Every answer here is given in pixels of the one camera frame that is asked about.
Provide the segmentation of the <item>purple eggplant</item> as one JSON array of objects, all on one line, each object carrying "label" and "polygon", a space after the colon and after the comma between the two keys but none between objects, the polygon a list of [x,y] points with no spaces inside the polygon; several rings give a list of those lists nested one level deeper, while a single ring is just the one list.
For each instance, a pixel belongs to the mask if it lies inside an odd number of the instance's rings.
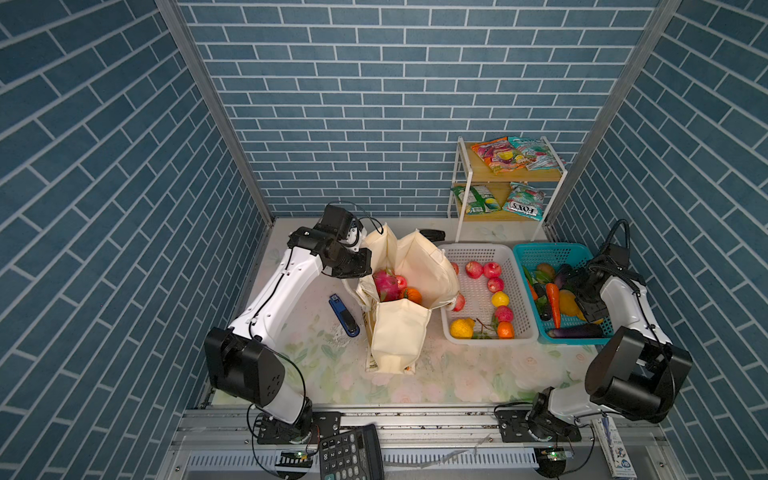
[{"label": "purple eggplant", "polygon": [[571,327],[554,328],[546,331],[552,339],[590,339],[602,338],[603,330],[599,325],[583,323]]}]

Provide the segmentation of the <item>teal snack bag top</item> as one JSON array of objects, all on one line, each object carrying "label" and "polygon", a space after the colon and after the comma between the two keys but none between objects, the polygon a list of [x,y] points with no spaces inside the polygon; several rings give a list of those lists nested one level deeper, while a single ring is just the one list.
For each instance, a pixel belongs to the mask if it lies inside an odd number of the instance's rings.
[{"label": "teal snack bag top", "polygon": [[518,151],[523,159],[518,160],[529,171],[557,169],[559,164],[551,147],[542,140],[529,137],[509,137],[512,148]]}]

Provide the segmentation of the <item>black small device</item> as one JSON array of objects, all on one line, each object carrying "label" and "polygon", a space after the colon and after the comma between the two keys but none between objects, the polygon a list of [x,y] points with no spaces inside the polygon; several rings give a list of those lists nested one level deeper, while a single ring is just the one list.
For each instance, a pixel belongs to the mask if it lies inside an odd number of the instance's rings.
[{"label": "black small device", "polygon": [[446,239],[446,232],[437,229],[422,229],[419,233],[432,243],[444,242]]}]

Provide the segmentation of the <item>black calculator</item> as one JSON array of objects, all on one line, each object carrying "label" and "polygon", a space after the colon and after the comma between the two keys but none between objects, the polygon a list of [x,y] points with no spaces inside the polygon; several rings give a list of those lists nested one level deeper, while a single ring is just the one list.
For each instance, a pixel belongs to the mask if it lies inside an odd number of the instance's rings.
[{"label": "black calculator", "polygon": [[385,478],[378,430],[373,423],[321,439],[318,460],[324,480]]}]

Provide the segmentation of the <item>colourful snack bag top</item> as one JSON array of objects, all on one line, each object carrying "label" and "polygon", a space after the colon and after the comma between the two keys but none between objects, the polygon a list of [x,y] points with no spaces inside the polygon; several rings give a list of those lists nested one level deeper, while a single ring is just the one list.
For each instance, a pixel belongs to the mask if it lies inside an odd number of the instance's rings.
[{"label": "colourful snack bag top", "polygon": [[513,147],[507,137],[476,143],[471,150],[495,175],[526,168],[532,159]]}]

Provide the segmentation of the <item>green snack bag lower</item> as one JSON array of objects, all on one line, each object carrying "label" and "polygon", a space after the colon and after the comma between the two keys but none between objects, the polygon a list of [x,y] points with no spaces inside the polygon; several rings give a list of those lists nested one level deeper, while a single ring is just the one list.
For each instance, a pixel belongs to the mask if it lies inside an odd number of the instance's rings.
[{"label": "green snack bag lower", "polygon": [[464,185],[451,188],[458,205],[463,208],[465,215],[484,215],[498,212],[502,209],[491,191],[483,185],[471,186],[467,192]]}]

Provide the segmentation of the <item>yellow round fruit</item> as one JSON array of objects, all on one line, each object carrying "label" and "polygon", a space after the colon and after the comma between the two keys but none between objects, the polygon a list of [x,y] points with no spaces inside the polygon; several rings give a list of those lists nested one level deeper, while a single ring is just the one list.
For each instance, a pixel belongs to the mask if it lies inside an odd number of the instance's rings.
[{"label": "yellow round fruit", "polygon": [[509,296],[503,291],[497,291],[491,296],[491,304],[494,308],[508,306],[510,304]]}]

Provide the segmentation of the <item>aluminium corner post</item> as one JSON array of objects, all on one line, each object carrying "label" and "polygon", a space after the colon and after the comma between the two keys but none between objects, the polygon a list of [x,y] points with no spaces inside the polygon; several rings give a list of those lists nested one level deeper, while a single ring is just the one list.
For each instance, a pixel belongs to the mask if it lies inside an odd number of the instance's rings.
[{"label": "aluminium corner post", "polygon": [[589,165],[597,147],[681,3],[681,0],[661,0],[651,14],[637,45],[629,55],[591,130],[585,136],[582,146],[567,168],[568,173],[551,202],[551,208],[544,221],[549,237],[554,235],[555,220],[564,208],[568,196],[574,191],[577,181]]},{"label": "aluminium corner post", "polygon": [[274,217],[270,211],[269,205],[258,186],[253,169],[227,115],[223,102],[221,101],[198,47],[196,46],[178,2],[171,0],[157,0],[156,5],[202,96],[202,99],[209,109],[212,119],[233,158],[237,170],[250,192],[251,198],[255,202],[257,210],[264,218],[266,225],[272,227]]}]

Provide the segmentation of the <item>teal plastic vegetable basket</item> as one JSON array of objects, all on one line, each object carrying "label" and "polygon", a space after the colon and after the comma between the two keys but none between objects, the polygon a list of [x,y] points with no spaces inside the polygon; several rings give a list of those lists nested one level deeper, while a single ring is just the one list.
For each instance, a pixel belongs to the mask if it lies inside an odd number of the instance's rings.
[{"label": "teal plastic vegetable basket", "polygon": [[[579,268],[593,258],[592,253],[586,246],[577,243],[521,243],[513,247],[513,255],[518,263],[520,272],[529,272],[530,274],[533,274],[533,271],[540,263],[547,263],[555,268],[559,268],[563,264]],[[554,322],[552,320],[543,321],[527,286],[524,286],[524,292],[528,294],[529,303],[533,307],[533,318],[539,331],[539,341],[541,343],[574,346],[605,345],[613,336],[612,324],[608,318],[605,318],[600,324],[603,331],[601,338],[551,338],[547,332],[555,328]]]}]

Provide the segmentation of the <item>white plastic fruit basket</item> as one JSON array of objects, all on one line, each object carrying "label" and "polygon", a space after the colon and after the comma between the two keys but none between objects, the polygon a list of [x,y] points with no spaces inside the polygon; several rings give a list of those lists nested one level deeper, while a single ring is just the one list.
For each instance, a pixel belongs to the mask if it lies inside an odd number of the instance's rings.
[{"label": "white plastic fruit basket", "polygon": [[[457,345],[478,347],[505,347],[533,344],[538,341],[539,333],[532,310],[530,292],[522,278],[522,270],[514,259],[512,250],[501,244],[489,243],[447,243],[441,246],[446,258],[459,267],[459,292],[465,298],[462,310],[443,308],[440,311],[445,338]],[[493,316],[496,307],[492,304],[493,293],[487,286],[488,278],[481,275],[472,279],[466,273],[466,264],[476,261],[482,265],[495,262],[500,265],[500,278],[503,281],[502,293],[507,295],[508,307],[512,311],[511,339],[500,338],[497,334]],[[451,324],[459,319],[475,321],[471,337],[463,339],[453,336]]]}]

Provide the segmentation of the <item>cream floral tote bag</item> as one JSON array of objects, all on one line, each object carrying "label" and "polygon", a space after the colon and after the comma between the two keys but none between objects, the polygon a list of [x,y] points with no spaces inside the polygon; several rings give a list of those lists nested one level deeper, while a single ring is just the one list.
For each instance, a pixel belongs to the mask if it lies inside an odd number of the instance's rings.
[{"label": "cream floral tote bag", "polygon": [[362,246],[372,253],[372,273],[400,275],[421,295],[419,303],[406,298],[384,301],[372,274],[342,282],[362,308],[368,342],[366,370],[412,375],[433,311],[455,304],[458,274],[445,251],[418,230],[398,239],[385,225],[368,234]]}]

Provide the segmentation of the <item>blue stapler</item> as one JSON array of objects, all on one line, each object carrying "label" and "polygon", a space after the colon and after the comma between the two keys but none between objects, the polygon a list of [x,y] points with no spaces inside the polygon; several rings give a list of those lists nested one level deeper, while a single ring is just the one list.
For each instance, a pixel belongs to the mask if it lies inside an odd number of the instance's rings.
[{"label": "blue stapler", "polygon": [[357,337],[360,334],[360,327],[338,294],[332,294],[329,297],[329,305],[346,335],[351,338]]}]

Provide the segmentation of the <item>orange carrot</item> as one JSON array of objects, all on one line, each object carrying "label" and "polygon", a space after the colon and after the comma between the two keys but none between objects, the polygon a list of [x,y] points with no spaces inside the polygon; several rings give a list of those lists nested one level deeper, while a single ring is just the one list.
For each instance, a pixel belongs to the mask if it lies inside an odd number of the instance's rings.
[{"label": "orange carrot", "polygon": [[561,327],[560,290],[555,283],[550,282],[546,284],[545,291],[554,328],[559,329]]}]

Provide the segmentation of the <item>pink dragon fruit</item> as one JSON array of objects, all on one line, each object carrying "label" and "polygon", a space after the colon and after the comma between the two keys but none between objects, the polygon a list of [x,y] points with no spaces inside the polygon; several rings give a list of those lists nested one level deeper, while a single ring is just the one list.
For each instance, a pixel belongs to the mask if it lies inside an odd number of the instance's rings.
[{"label": "pink dragon fruit", "polygon": [[399,299],[400,288],[397,276],[388,269],[380,270],[373,274],[374,284],[380,302],[388,302]]}]

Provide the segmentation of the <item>orange pumpkin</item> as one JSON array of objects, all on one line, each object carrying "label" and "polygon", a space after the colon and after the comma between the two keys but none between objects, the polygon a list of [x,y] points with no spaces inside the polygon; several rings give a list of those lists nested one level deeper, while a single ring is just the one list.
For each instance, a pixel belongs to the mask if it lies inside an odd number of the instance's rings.
[{"label": "orange pumpkin", "polygon": [[420,291],[413,287],[406,287],[400,292],[401,299],[407,299],[411,302],[421,305],[423,301]]}]

